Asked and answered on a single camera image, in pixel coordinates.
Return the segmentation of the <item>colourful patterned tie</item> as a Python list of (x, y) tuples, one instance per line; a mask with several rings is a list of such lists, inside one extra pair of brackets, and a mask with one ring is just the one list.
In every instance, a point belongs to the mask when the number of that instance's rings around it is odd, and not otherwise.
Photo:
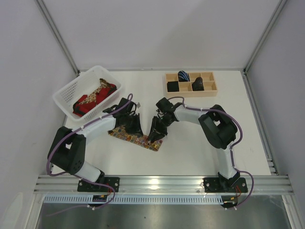
[(155, 152), (157, 152), (163, 144), (163, 140), (149, 142), (148, 136), (146, 135), (136, 136), (133, 134), (128, 134), (125, 132), (124, 128), (120, 128), (120, 127), (108, 131), (108, 135)]

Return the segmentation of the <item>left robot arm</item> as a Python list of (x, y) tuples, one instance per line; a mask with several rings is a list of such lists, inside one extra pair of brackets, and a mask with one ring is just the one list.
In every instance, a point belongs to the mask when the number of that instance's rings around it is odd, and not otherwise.
[(132, 101), (132, 94), (122, 98), (118, 105), (102, 111), (99, 117), (83, 126), (57, 130), (47, 156), (47, 174), (56, 177), (70, 174), (86, 183), (105, 186), (105, 173), (85, 160), (86, 146), (102, 134), (123, 127), (132, 135), (142, 136), (139, 103)]

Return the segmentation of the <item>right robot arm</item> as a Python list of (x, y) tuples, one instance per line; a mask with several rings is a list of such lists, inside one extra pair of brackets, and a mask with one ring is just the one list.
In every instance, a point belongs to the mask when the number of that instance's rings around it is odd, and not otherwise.
[(237, 126), (232, 117), (217, 104), (209, 109), (203, 109), (186, 106), (184, 102), (172, 104), (164, 97), (156, 106), (158, 115), (152, 119), (148, 142), (153, 143), (167, 136), (167, 127), (173, 122), (185, 121), (200, 125), (207, 141), (216, 149), (220, 166), (216, 180), (205, 181), (204, 188), (207, 192), (232, 190), (240, 178), (232, 151), (237, 133)]

